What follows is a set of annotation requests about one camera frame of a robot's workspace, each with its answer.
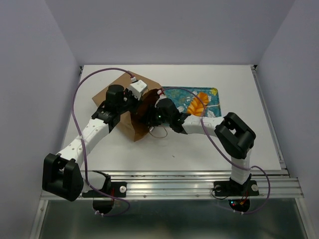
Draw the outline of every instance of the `brown cardboard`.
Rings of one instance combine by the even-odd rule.
[[[144,81],[148,86],[148,91],[143,95],[143,104],[139,107],[137,115],[131,115],[130,112],[126,112],[121,115],[121,120],[117,124],[117,128],[125,134],[129,139],[133,141],[138,141],[142,139],[148,132],[149,129],[146,125],[139,122],[139,118],[143,115],[147,108],[147,104],[155,104],[158,99],[158,95],[156,94],[157,90],[161,88],[161,85],[155,81],[152,81],[146,77],[140,76],[138,74],[133,73],[138,80]],[[110,85],[122,85],[124,88],[127,88],[131,83],[131,78],[128,74],[124,73],[115,81],[113,81]],[[105,100],[105,94],[108,85],[106,88],[101,90],[97,95],[95,95],[92,100],[99,106]]]

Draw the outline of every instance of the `blue tray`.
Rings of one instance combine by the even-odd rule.
[[[206,117],[220,117],[221,116],[221,109],[220,109],[220,102],[218,96],[218,90],[216,88],[208,88],[208,87],[183,87],[194,94],[198,95],[202,92],[202,95],[206,100],[206,113],[204,116]],[[171,89],[165,91],[165,95],[170,98],[178,108],[180,112],[186,113],[187,109],[191,105],[191,102],[194,101],[194,96],[187,91],[180,90],[180,89]]]

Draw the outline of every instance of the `robotic arm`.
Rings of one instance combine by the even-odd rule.
[[[81,139],[85,142],[88,155],[97,143],[117,125],[121,114],[127,111],[136,112],[142,103],[142,95],[146,89],[147,85],[141,80],[130,84],[125,90],[122,86],[111,85],[106,92],[106,100],[92,115],[82,131],[82,137],[77,136],[56,155],[48,154],[44,159],[43,190],[69,201],[74,201],[81,192],[87,191],[80,172],[84,161]],[[168,124],[177,133],[204,134],[200,119],[201,117],[180,113],[172,100],[161,95],[154,106],[149,106],[141,122],[149,127]],[[228,113],[227,116],[218,118],[204,117],[203,123],[209,135],[221,141],[233,163],[249,168],[250,149],[253,147],[256,135],[236,114]],[[106,178],[103,188],[107,191],[110,189],[110,176],[103,176]],[[215,195],[241,196],[249,189],[249,185],[256,184],[250,178],[249,170],[233,166],[230,180],[217,182],[219,190],[215,191]]]

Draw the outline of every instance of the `white table surface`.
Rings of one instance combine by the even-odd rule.
[[[263,111],[250,66],[226,65],[86,65],[82,77],[106,67],[120,67],[159,82],[162,86],[215,87],[222,115],[235,112],[257,135],[251,165],[280,170],[279,159]],[[122,72],[106,71],[88,79],[79,89],[75,114],[84,128],[96,106],[92,97]],[[158,128],[154,134],[163,133]],[[73,122],[67,128],[64,146],[77,136]],[[89,170],[230,170],[205,135],[168,131],[166,138],[147,135],[132,142],[114,129],[88,156]]]

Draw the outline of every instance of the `white wall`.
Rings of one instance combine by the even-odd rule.
[[[0,1],[0,238],[28,238],[78,64],[43,0]]]
[[[296,0],[257,68],[289,169],[319,235],[319,1]]]
[[[294,0],[46,0],[80,64],[257,64]]]

